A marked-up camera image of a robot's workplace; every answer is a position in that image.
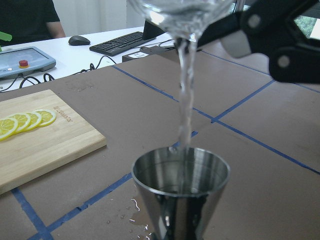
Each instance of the black keyboard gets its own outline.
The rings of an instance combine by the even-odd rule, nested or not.
[[[94,45],[89,47],[89,49],[93,52],[104,54],[107,56],[114,56],[129,49],[135,48],[139,45],[147,43],[152,39],[142,40],[143,33],[140,31],[136,31],[124,36],[117,37],[115,39]]]

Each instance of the cutting board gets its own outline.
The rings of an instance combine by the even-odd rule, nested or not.
[[[106,138],[51,90],[0,102],[0,119],[37,109],[54,111],[56,120],[0,141],[0,194],[106,145]]]

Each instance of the brown table surface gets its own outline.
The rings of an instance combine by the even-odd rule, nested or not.
[[[0,195],[0,239],[147,239],[130,171],[178,139],[179,72],[170,51],[1,93],[54,91],[107,147]],[[197,53],[194,87],[191,145],[231,167],[204,239],[320,239],[320,86],[276,82],[263,55],[233,59],[217,42]]]

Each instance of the stainless steel cup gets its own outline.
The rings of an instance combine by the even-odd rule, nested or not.
[[[181,162],[176,148],[164,147],[144,154],[133,164],[132,177],[158,240],[202,240],[229,180],[228,164],[212,152],[189,148],[183,166]]]

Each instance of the computer mouse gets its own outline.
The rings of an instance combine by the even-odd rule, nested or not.
[[[81,46],[81,45],[90,45],[90,41],[83,36],[72,36],[69,39],[69,44],[71,46]]]

